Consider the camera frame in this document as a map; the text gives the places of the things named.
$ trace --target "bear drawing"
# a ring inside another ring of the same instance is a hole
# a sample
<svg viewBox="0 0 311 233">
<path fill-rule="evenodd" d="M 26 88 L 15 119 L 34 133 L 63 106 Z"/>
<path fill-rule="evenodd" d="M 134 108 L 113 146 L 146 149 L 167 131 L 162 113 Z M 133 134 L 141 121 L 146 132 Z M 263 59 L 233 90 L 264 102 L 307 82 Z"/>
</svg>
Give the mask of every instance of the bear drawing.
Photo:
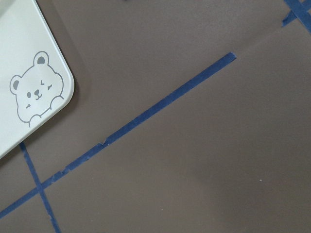
<svg viewBox="0 0 311 233">
<path fill-rule="evenodd" d="M 16 97 L 17 115 L 22 122 L 29 123 L 34 117 L 41 118 L 52 109 L 55 99 L 63 99 L 64 81 L 49 65 L 49 56 L 40 51 L 35 55 L 33 66 L 22 75 L 15 75 L 10 90 Z"/>
</svg>

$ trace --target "painter's tape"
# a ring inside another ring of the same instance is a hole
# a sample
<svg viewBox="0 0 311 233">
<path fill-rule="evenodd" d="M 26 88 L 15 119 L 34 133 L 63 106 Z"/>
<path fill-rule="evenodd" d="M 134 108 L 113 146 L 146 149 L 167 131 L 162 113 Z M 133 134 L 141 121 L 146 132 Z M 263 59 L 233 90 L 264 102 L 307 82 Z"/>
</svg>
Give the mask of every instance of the painter's tape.
<svg viewBox="0 0 311 233">
<path fill-rule="evenodd" d="M 37 190 L 38 190 L 38 192 L 39 192 L 39 194 L 40 194 L 40 196 L 41 196 L 41 199 L 42 199 L 42 201 L 43 201 L 43 204 L 44 204 L 44 206 L 45 206 L 45 209 L 46 209 L 46 211 L 48 212 L 48 215 L 50 216 L 50 220 L 51 220 L 51 223 L 52 223 L 52 225 L 53 225 L 53 227 L 54 227 L 54 230 L 55 230 L 56 233 L 61 233 L 61 231 L 60 231 L 60 229 L 59 229 L 59 226 L 58 226 L 58 224 L 57 224 L 56 218 L 55 218 L 55 216 L 54 216 L 54 214 L 53 214 L 52 208 L 51 208 L 51 206 L 50 206 L 50 203 L 49 203 L 49 201 L 48 201 L 48 199 L 47 199 L 47 197 L 46 197 L 46 195 L 45 195 L 45 192 L 44 192 L 44 190 L 43 190 L 43 188 L 42 188 L 40 179 L 39 179 L 39 177 L 38 177 L 37 172 L 35 171 L 34 164 L 33 164 L 33 162 L 31 161 L 31 158 L 30 158 L 30 156 L 29 156 L 29 154 L 28 154 L 28 152 L 27 152 L 27 149 L 26 149 L 26 146 L 25 146 L 24 142 L 21 142 L 20 145 L 19 145 L 19 147 L 20 147 L 20 149 L 21 149 L 21 150 L 23 151 L 23 153 L 24 153 L 24 158 L 25 158 L 26 163 L 27 163 L 27 165 L 28 165 L 28 168 L 29 168 L 29 170 L 30 170 L 30 172 L 31 172 L 31 175 L 33 176 L 33 179 L 34 179 L 34 181 L 35 181 L 35 184 L 36 184 L 36 186 L 37 186 Z"/>
<path fill-rule="evenodd" d="M 300 22 L 311 33 L 311 15 L 299 0 L 284 0 Z"/>
<path fill-rule="evenodd" d="M 311 0 L 305 0 L 302 5 L 304 6 L 304 8 L 306 8 L 307 10 L 311 9 Z M 294 21 L 295 19 L 297 19 L 297 16 L 293 13 L 293 11 L 290 11 L 288 13 L 288 15 L 283 19 L 282 21 L 282 27 L 285 27 L 287 24 L 289 24 L 290 22 Z"/>
<path fill-rule="evenodd" d="M 20 148 L 24 152 L 26 162 L 27 162 L 29 169 L 30 169 L 30 171 L 34 177 L 37 188 L 33 189 L 32 191 L 30 191 L 29 193 L 24 195 L 22 198 L 15 201 L 10 206 L 8 206 L 5 210 L 0 212 L 0 218 L 6 216 L 8 213 L 10 213 L 14 209 L 16 209 L 17 207 L 22 205 L 24 202 L 26 202 L 27 200 L 32 198 L 37 193 L 40 193 L 42 200 L 44 201 L 44 204 L 46 205 L 46 209 L 47 209 L 48 213 L 49 214 L 51 213 L 51 217 L 53 217 L 53 219 L 55 219 L 54 215 L 52 213 L 51 207 L 50 207 L 48 200 L 45 196 L 45 193 L 43 191 L 44 189 L 46 189 L 47 187 L 52 185 L 54 182 L 58 181 L 59 179 L 61 179 L 65 175 L 67 175 L 70 171 L 74 170 L 75 168 L 77 168 L 78 166 L 80 166 L 81 164 L 83 164 L 84 162 L 89 160 L 90 158 L 92 158 L 95 154 L 97 154 L 98 152 L 100 152 L 101 150 L 103 150 L 104 148 L 109 146 L 110 144 L 114 143 L 120 137 L 122 137 L 123 135 L 130 132 L 132 129 L 134 129 L 139 124 L 146 121 L 148 118 L 150 118 L 151 116 L 153 116 L 154 114 L 159 112 L 161 109 L 165 108 L 170 103 L 172 103 L 173 101 L 175 101 L 176 99 L 178 99 L 182 95 L 186 94 L 188 91 L 190 91 L 191 89 L 193 89 L 194 87 L 199 85 L 201 82 L 203 82 L 204 80 L 206 80 L 207 78 L 209 78 L 210 76 L 212 76 L 213 74 L 215 74 L 216 72 L 218 72 L 219 70 L 224 68 L 225 66 L 229 65 L 235 59 L 236 59 L 236 55 L 234 53 L 232 53 L 232 52 L 228 53 L 223 58 L 221 58 L 220 60 L 218 60 L 217 62 L 212 64 L 210 67 L 208 67 L 207 69 L 202 71 L 200 74 L 198 74 L 194 78 L 190 79 L 188 82 L 186 82 L 185 84 L 180 86 L 178 89 L 176 89 L 175 91 L 170 93 L 167 97 L 163 98 L 161 101 L 159 101 L 158 103 L 153 105 L 147 111 L 143 112 L 138 117 L 134 118 L 129 123 L 127 123 L 126 125 L 121 127 L 119 130 L 117 130 L 116 132 L 111 134 L 106 139 L 106 141 L 104 143 L 99 143 L 99 144 L 95 145 L 93 148 L 91 148 L 90 150 L 85 152 L 83 155 L 81 155 L 80 157 L 75 159 L 73 162 L 71 162 L 69 165 L 67 165 L 65 167 L 65 169 L 55 173 L 54 175 L 49 177 L 43 183 L 40 183 L 40 180 L 39 180 L 38 175 L 35 171 L 34 165 L 30 159 L 30 156 L 29 156 L 27 150 L 26 150 L 25 144 L 21 143 Z"/>
</svg>

